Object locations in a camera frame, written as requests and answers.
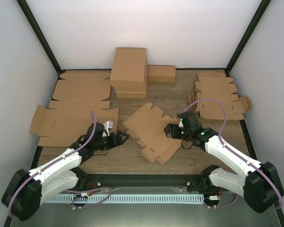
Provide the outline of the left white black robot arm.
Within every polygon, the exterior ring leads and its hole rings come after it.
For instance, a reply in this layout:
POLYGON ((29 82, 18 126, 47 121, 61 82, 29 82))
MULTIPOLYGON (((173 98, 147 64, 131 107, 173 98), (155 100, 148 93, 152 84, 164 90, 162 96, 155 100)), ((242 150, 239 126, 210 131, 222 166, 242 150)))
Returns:
POLYGON ((93 123, 58 157, 40 167, 16 171, 1 198, 8 215, 25 221, 49 198, 67 190, 84 190, 86 173, 79 166, 96 151, 108 151, 129 138, 122 131, 109 132, 110 125, 111 121, 93 123))

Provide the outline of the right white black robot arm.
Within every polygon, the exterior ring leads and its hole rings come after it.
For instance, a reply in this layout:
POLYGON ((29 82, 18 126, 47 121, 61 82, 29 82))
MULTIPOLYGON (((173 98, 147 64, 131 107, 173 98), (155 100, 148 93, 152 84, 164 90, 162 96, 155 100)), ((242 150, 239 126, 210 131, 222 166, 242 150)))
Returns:
POLYGON ((284 189, 276 167, 252 159, 229 143, 212 128, 204 128, 195 113, 178 113, 178 124, 168 123, 164 128, 167 138, 190 141, 192 146, 218 158, 234 173, 212 165, 204 170, 201 186, 205 190, 214 187, 227 189, 241 196, 257 213, 263 213, 275 203, 282 205, 284 189))

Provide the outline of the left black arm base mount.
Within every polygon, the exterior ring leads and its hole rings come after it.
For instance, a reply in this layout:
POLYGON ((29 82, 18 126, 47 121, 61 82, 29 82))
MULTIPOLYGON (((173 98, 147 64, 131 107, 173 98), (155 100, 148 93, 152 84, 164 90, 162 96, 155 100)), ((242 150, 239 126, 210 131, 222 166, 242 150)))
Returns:
POLYGON ((87 174, 79 167, 73 168, 71 171, 78 177, 77 184, 72 188, 74 191, 86 191, 102 185, 100 175, 87 174))

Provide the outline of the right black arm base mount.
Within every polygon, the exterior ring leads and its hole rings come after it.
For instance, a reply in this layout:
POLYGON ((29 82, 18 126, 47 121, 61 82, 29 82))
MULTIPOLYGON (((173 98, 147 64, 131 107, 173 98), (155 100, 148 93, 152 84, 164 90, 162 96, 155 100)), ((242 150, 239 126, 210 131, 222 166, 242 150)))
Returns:
POLYGON ((218 168, 219 166, 217 165, 211 165, 198 175, 188 175, 185 178, 186 190, 200 194, 219 193, 221 188, 214 186, 209 179, 209 174, 218 168))

